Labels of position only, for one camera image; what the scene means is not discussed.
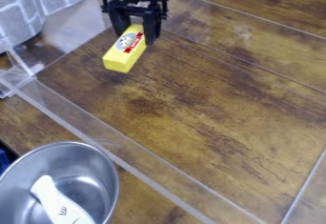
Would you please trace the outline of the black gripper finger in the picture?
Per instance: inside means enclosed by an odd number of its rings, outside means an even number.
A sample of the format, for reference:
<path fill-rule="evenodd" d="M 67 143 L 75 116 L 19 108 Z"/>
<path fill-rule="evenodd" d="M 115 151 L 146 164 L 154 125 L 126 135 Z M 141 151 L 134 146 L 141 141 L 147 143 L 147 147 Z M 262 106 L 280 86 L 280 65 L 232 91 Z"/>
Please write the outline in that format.
<path fill-rule="evenodd" d="M 149 45 L 154 43 L 161 36 L 162 16 L 159 12 L 147 12 L 143 16 L 143 28 L 146 35 L 146 42 Z"/>
<path fill-rule="evenodd" d="M 115 33 L 121 36 L 131 25 L 130 16 L 122 10 L 110 10 L 109 15 Z"/>

